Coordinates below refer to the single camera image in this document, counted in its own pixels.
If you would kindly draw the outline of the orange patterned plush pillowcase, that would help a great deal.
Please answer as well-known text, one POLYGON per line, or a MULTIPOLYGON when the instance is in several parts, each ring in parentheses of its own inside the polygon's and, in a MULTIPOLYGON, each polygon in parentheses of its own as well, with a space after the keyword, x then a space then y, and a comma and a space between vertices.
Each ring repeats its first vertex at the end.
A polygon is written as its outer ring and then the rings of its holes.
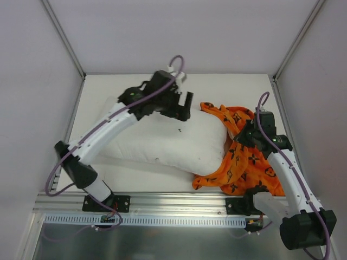
MULTIPOLYGON (((236 106, 220 107, 210 102, 201 102, 203 112, 217 117, 228 130, 232 139, 240 133, 247 120, 254 119, 254 113, 248 108, 236 106)), ((195 190, 203 187, 219 187, 230 196, 242 196, 247 189, 264 188, 273 196, 284 197, 282 185, 268 161, 256 148, 247 148, 232 141, 220 167, 213 173, 202 176, 195 175, 192 181, 195 190)))

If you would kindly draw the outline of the white pillow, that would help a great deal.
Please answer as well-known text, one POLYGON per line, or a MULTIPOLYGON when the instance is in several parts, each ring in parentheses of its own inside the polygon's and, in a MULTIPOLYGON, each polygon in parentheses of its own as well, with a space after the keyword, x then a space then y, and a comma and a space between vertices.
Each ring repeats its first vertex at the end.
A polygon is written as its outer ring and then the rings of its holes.
POLYGON ((158 112, 143 117, 110 141, 100 155, 206 176, 221 166, 226 139, 227 129, 217 117, 193 107, 185 122, 158 112))

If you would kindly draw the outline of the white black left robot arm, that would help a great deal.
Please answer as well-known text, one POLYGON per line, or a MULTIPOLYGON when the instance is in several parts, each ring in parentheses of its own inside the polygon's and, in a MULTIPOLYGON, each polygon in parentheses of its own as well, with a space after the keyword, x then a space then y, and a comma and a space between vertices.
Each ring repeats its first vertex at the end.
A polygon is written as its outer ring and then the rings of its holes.
POLYGON ((179 88, 186 78, 184 72, 174 71, 173 67, 156 71, 150 80, 126 89, 110 111, 82 137, 68 144, 63 141, 55 144, 62 168, 77 188, 95 199, 94 205, 100 211, 112 208, 113 195, 91 162, 118 134, 154 112, 187 121, 193 93, 188 92, 184 105, 179 104, 179 88))

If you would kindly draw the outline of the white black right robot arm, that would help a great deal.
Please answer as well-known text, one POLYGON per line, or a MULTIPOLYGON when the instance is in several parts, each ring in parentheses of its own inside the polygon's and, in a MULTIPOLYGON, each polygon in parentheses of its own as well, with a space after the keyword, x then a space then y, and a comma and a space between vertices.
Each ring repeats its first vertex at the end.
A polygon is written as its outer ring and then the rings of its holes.
POLYGON ((289 250, 329 247, 336 215, 323 208, 297 169, 288 137, 277 135, 273 113, 256 112, 234 140, 262 153, 278 177, 288 203, 285 206, 277 201, 269 189, 260 184, 246 191, 241 212, 245 215, 264 213, 279 228, 281 240, 289 250))

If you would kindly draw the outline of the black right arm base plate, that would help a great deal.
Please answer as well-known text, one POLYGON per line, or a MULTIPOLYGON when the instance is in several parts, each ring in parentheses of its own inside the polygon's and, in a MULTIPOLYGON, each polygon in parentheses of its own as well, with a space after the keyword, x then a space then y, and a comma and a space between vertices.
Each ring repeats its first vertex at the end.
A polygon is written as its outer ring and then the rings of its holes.
POLYGON ((262 212, 254 207, 253 202, 241 197, 228 197, 225 199, 228 215, 261 215, 262 212))

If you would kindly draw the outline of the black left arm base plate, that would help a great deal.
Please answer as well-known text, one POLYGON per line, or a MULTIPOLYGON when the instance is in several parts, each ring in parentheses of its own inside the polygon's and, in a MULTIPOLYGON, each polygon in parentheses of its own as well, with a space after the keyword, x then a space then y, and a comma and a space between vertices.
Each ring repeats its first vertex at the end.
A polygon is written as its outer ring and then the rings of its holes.
MULTIPOLYGON (((116 210, 120 213, 128 213, 130 208, 130 196, 126 195, 110 195, 105 201, 101 203, 116 210)), ((84 197, 83 212, 109 212, 108 209, 97 203, 91 196, 87 195, 84 197)))

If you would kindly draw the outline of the aluminium left frame post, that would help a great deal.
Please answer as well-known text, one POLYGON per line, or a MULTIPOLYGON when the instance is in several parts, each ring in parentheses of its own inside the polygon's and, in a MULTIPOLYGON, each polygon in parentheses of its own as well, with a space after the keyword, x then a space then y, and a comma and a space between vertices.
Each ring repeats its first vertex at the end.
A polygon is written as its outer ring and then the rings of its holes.
POLYGON ((84 69, 82 68, 82 65, 50 3, 50 1, 48 0, 40 0, 40 3, 42 4, 45 12, 47 13, 54 29, 56 30, 68 56, 70 57, 70 59, 72 60, 72 63, 74 65, 74 67, 76 68, 76 70, 78 71, 80 77, 84 80, 86 77, 86 73, 84 71, 84 69))

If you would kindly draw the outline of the aluminium frame post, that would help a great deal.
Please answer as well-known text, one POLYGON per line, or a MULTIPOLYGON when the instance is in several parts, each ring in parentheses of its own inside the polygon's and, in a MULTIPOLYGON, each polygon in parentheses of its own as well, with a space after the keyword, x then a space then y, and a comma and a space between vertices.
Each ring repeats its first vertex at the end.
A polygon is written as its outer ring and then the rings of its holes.
POLYGON ((305 22, 303 23, 299 32, 297 33, 294 41, 292 42, 287 53, 285 54, 281 64, 279 65, 276 72, 272 76, 272 80, 274 82, 278 81, 279 77, 281 76, 281 74, 283 73, 285 68, 287 67, 288 63, 290 62, 290 60, 293 57, 294 53, 296 52, 297 48, 299 47, 299 45, 303 41, 304 37, 306 36, 306 34, 310 30, 310 28, 312 27, 313 23, 317 19, 319 13, 321 12, 321 10, 322 10, 322 8, 326 2, 327 2, 327 0, 318 0, 315 2, 312 10, 310 11, 305 22))
POLYGON ((76 68, 76 70, 78 71, 80 77, 84 80, 86 77, 86 73, 84 71, 84 69, 82 68, 82 65, 50 3, 50 1, 48 0, 40 0, 40 3, 42 4, 45 12, 47 13, 54 29, 56 30, 68 56, 70 57, 70 59, 72 60, 72 63, 74 65, 74 67, 76 68))

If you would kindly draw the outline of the aluminium front rail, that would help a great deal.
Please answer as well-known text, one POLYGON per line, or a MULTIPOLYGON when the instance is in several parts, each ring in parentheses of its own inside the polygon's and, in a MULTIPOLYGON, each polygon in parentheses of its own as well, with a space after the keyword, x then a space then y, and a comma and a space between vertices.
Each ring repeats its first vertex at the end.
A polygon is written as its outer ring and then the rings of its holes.
MULTIPOLYGON (((225 199, 221 193, 148 193, 123 192, 116 195, 130 196, 128 214, 136 216, 225 216, 225 199)), ((64 192, 57 197, 39 193, 33 207, 34 212, 75 213, 82 212, 82 192, 64 192)))

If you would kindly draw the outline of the aluminium right frame post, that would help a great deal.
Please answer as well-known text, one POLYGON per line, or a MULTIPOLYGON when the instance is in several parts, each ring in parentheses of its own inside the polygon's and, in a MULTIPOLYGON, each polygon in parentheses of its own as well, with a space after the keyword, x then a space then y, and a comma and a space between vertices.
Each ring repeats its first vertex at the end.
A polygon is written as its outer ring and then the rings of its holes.
POLYGON ((315 2, 312 10, 310 11, 305 22, 303 23, 299 32, 297 33, 294 41, 292 42, 287 53, 285 54, 281 64, 279 65, 276 72, 272 76, 272 80, 274 82, 278 81, 279 77, 281 76, 281 74, 283 73, 285 68, 287 67, 288 63, 290 62, 290 60, 293 57, 294 53, 296 52, 297 48, 299 47, 299 45, 303 41, 304 37, 306 36, 306 34, 310 30, 310 28, 312 27, 313 23, 317 19, 319 13, 321 12, 321 10, 322 10, 322 8, 326 2, 327 2, 327 0, 318 0, 315 2))

